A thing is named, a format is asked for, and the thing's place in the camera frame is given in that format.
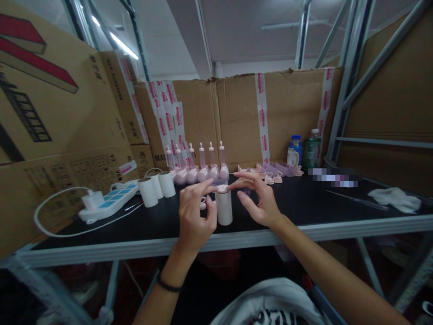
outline black table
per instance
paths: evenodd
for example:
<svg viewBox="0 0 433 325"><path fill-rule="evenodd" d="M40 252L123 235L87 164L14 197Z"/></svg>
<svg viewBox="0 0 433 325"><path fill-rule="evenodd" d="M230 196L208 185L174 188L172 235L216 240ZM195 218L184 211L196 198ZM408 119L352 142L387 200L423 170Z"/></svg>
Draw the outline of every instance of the black table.
<svg viewBox="0 0 433 325"><path fill-rule="evenodd" d="M230 183L235 181L230 176ZM2 267L8 268L20 281L53 311L59 311L63 320L70 323L94 324L87 312L73 299L63 283L46 267L113 261L102 318L110 318L113 306L117 272L120 260L168 255L179 235L179 191L171 198L163 198L152 208L141 206L130 215L94 232L76 237L51 237L35 246L27 245L8 258ZM390 207L389 211L371 208L347 198L327 192L332 190L352 197L369 199L367 194L379 188L374 183L361 181L356 188L329 188L324 182L311 178L283 178L282 184L272 185L280 211L315 241L356 238L364 256L373 287L381 292L380 284L369 259L362 237L420 232L433 230L433 208L423 206L417 214L403 214ZM218 225L202 251L271 246L281 244L280 239L268 228L254 222L240 203L236 190L232 191L233 222L229 226ZM257 203L255 192L251 198ZM87 225L75 220L59 234L83 232L109 223L127 213L125 209L139 204L141 197L132 198L114 216ZM433 232L426 236L414 254L414 263L406 268L396 285L396 306L409 304L422 286L423 272L432 273Z"/></svg>

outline fluorescent light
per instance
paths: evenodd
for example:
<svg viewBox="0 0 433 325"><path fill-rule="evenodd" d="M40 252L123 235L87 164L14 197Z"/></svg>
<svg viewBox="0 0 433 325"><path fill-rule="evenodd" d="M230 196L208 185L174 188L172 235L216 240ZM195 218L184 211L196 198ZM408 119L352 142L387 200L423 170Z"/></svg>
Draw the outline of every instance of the fluorescent light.
<svg viewBox="0 0 433 325"><path fill-rule="evenodd" d="M309 20L308 21L308 25L309 26L320 25L320 24L326 24L327 22L328 22L328 19L324 19L324 20ZM262 30L280 29L280 28L293 28L293 27L298 27L298 26L299 26L299 22L298 23L270 24L270 25L264 25L264 26L262 26Z"/></svg>
<svg viewBox="0 0 433 325"><path fill-rule="evenodd" d="M98 25L99 27L101 27L101 25L99 24L98 20L95 18L95 16L92 16L93 22Z"/></svg>
<svg viewBox="0 0 433 325"><path fill-rule="evenodd" d="M134 59L138 60L138 56L134 52L132 52L130 50L130 48L127 47L120 39L118 39L115 34L110 33L110 35L115 40L115 42L117 44L119 44L119 46L122 48L122 50L124 50L126 53L128 53L130 56L132 56Z"/></svg>

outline forearm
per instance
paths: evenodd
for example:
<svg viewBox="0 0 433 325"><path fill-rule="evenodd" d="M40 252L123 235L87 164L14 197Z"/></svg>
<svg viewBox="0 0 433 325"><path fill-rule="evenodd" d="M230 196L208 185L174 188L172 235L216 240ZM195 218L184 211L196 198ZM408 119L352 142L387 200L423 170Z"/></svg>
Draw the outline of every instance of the forearm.
<svg viewBox="0 0 433 325"><path fill-rule="evenodd" d="M273 231L349 324L409 324L388 302L309 239L288 218L282 218Z"/></svg>
<svg viewBox="0 0 433 325"><path fill-rule="evenodd" d="M166 284L180 288L197 254L181 252L175 245L161 272L161 280ZM171 323L173 312L179 298L178 292L169 292L156 284L149 294L133 325Z"/></svg>

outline pink cap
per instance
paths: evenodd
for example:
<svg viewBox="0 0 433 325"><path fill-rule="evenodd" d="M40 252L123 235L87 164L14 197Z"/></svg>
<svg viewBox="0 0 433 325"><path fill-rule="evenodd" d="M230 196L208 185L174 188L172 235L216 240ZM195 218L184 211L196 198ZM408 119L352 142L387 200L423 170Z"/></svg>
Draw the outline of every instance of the pink cap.
<svg viewBox="0 0 433 325"><path fill-rule="evenodd" d="M217 188L218 188L217 192L219 194L227 193L228 192L227 187L228 187L228 185L224 185L224 184L223 185L218 185L217 186Z"/></svg>

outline person's lap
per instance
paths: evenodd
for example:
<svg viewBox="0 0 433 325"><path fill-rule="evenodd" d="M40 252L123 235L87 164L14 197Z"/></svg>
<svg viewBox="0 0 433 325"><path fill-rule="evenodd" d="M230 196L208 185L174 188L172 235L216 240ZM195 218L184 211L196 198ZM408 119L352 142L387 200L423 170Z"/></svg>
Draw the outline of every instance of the person's lap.
<svg viewBox="0 0 433 325"><path fill-rule="evenodd" d="M194 261L184 284L184 291L171 321L178 324L210 324L242 292L263 280L278 277L293 279L275 248L240 249L240 267L235 280L221 280L210 269Z"/></svg>

